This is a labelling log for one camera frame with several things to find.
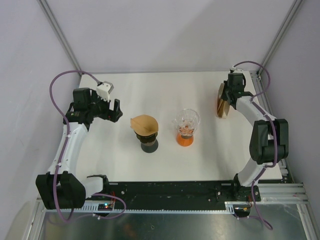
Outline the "brown paper coffee filter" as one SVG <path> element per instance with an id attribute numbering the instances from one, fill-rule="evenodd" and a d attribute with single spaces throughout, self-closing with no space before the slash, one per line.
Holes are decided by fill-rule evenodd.
<path id="1" fill-rule="evenodd" d="M 157 120 L 146 114 L 131 118 L 130 127 L 140 136 L 150 136 L 159 131 L 159 124 Z"/>

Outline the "olive green plastic dripper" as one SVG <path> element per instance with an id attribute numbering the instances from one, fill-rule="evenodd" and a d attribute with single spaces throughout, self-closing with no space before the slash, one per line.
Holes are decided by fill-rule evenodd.
<path id="1" fill-rule="evenodd" d="M 136 137 L 137 139 L 142 143 L 142 144 L 150 144 L 150 143 L 153 143 L 156 139 L 157 139 L 157 136 L 158 136 L 158 133 L 155 132 L 151 135 L 147 135 L 147 136 L 144 136 L 144 135 L 140 135 L 138 133 L 135 133 L 136 134 Z"/>

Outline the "orange liquid glass beaker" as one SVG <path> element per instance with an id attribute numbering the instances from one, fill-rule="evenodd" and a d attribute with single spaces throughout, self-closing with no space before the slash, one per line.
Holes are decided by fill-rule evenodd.
<path id="1" fill-rule="evenodd" d="M 194 141 L 194 129 L 180 127 L 177 131 L 176 141 L 182 147 L 192 145 Z"/>

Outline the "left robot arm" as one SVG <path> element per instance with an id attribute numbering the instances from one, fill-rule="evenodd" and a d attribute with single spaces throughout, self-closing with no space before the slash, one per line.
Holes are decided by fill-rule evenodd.
<path id="1" fill-rule="evenodd" d="M 111 188 L 107 185 L 106 175 L 94 174 L 78 180 L 76 168 L 81 146 L 94 119 L 115 123 L 123 115 L 118 99 L 114 100 L 113 109 L 110 109 L 113 88 L 111 83 L 102 82 L 95 90 L 83 87 L 73 91 L 73 101 L 63 119 L 63 133 L 57 153 L 47 172 L 39 174 L 35 180 L 48 210 L 79 209 L 92 195 L 100 200 L 110 196 Z"/>

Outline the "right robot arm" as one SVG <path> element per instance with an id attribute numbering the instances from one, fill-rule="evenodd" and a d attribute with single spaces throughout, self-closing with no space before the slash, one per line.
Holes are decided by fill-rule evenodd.
<path id="1" fill-rule="evenodd" d="M 267 169 L 289 154 L 289 123 L 268 113 L 254 101 L 255 96 L 245 91 L 243 73 L 230 72 L 223 82 L 220 98 L 241 113 L 252 126 L 249 143 L 250 159 L 233 178 L 231 196 L 237 201 L 246 201 L 254 195 L 255 186 Z"/>

